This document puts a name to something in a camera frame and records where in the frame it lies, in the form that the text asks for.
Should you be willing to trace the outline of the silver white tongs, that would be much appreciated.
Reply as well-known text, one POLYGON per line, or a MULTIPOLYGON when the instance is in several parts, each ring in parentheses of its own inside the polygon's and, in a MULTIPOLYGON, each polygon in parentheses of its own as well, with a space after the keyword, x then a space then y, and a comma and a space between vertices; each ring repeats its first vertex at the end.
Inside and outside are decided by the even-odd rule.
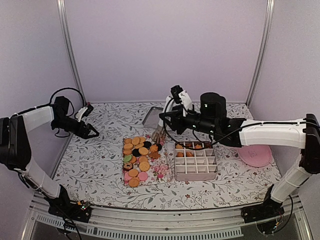
MULTIPOLYGON (((164 108, 161 112, 162 114, 164 114, 167 109, 169 109, 169 110, 172 109, 173 104, 174 104, 173 101, 174 101, 174 99, 172 96, 166 97, 164 108)), ((166 132, 165 132, 165 128, 164 128, 164 121, 162 118, 159 117, 157 127, 151 135, 151 140, 153 142, 159 144, 160 142, 163 142, 165 140, 165 138, 166 138, 166 132)))

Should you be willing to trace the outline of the orange leaf cookie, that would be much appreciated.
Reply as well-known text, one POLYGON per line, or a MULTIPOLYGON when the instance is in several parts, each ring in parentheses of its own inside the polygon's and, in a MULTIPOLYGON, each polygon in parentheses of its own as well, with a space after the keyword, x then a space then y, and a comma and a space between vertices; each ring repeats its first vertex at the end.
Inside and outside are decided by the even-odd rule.
POLYGON ((175 144, 175 149, 176 149, 176 150, 183 150, 184 147, 183 147, 181 144, 176 143, 176 144, 175 144))

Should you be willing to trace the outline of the green sandwich cookie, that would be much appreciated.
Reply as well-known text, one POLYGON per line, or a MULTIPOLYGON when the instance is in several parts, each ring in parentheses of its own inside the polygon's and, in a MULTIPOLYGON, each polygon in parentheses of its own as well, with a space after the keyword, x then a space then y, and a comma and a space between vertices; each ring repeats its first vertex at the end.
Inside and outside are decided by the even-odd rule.
POLYGON ((125 163, 128 163, 128 162, 130 162, 130 161, 132 160, 132 158, 133 158, 133 155, 132 155, 132 154, 129 154, 129 155, 126 155, 126 156, 123 158, 123 161, 124 161, 125 163))

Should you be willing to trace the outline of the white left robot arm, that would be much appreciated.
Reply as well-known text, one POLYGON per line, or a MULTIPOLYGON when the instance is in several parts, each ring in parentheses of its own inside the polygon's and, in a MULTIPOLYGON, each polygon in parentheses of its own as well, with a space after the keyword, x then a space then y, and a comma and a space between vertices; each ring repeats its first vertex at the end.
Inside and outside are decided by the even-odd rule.
POLYGON ((17 172, 28 187, 40 191, 63 217, 74 213, 74 204, 67 190, 52 180, 34 160, 28 134, 50 124, 52 130, 64 130, 85 140, 98 137, 99 132, 83 121, 93 111, 93 106, 86 103, 72 118, 68 115, 69 104, 68 98, 58 96, 53 104, 36 106, 0 119, 1 164, 17 172))

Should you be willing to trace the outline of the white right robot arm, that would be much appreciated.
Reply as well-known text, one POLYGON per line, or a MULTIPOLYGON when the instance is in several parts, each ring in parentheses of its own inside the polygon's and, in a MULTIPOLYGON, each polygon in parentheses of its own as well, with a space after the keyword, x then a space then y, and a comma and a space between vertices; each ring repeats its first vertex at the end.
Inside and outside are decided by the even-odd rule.
POLYGON ((214 143, 227 147, 268 146, 270 150, 299 150, 293 165, 267 191, 258 213, 269 218, 284 200, 312 175, 320 172, 320 123, 308 113, 296 120, 252 120, 229 118, 226 99, 214 92, 200 96, 200 111, 183 90, 167 97, 160 125, 178 135, 190 129, 212 136, 214 143))

